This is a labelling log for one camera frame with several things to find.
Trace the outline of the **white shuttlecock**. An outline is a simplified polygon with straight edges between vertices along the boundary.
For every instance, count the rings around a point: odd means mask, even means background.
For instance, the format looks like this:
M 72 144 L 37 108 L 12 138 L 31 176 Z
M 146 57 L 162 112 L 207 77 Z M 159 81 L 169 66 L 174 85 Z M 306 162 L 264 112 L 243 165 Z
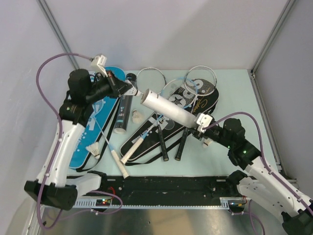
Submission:
M 136 87 L 132 87 L 131 89 L 129 89 L 128 91 L 126 91 L 124 93 L 124 95 L 128 95 L 128 96 L 140 96 L 142 95 L 142 92 L 140 92 Z
M 211 139 L 203 139 L 202 147 L 207 148 L 212 143 Z

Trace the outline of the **white shuttlecock tube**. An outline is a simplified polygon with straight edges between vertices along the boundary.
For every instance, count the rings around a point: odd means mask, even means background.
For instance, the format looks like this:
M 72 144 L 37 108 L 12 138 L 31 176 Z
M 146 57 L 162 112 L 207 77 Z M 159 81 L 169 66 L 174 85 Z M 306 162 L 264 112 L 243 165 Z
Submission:
M 196 128 L 197 126 L 195 122 L 196 117 L 193 114 L 150 89 L 147 89 L 142 95 L 140 104 L 187 128 Z

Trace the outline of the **black shuttlecock tube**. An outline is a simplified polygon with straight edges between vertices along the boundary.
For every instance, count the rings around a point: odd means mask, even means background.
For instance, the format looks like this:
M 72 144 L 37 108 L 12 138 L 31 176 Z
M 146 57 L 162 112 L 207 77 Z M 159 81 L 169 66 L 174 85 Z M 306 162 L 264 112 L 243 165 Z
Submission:
M 128 73 L 126 79 L 130 80 L 134 87 L 136 87 L 136 75 Z M 114 132 L 117 134 L 125 134 L 130 116 L 131 104 L 134 96 L 123 95 L 121 97 L 116 122 L 114 125 Z

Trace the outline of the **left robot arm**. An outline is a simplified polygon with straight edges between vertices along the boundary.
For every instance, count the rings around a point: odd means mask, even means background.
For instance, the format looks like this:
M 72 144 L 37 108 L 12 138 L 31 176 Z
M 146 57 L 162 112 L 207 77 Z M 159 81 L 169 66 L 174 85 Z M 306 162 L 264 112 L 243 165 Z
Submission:
M 56 135 L 47 160 L 36 180 L 27 181 L 25 192 L 37 204 L 69 211 L 77 198 L 91 191 L 104 195 L 109 188 L 106 175 L 88 171 L 74 179 L 67 178 L 67 171 L 79 138 L 84 133 L 93 113 L 93 104 L 104 99 L 119 98 L 132 88 L 130 82 L 118 79 L 112 71 L 94 77 L 86 69 L 70 73 L 66 98 L 59 110 L 54 110 L 58 119 Z

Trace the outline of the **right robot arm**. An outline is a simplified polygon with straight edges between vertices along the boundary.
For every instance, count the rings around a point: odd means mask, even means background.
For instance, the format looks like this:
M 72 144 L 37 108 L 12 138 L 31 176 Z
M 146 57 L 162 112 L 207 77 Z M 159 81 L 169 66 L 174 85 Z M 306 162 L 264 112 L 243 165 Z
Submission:
M 239 119 L 228 115 L 222 118 L 223 126 L 205 114 L 195 119 L 196 133 L 228 149 L 228 157 L 240 170 L 227 177 L 227 193 L 247 196 L 282 224 L 289 235 L 313 233 L 313 200 L 294 187 L 284 176 L 270 166 L 263 148 L 255 147 L 245 137 Z

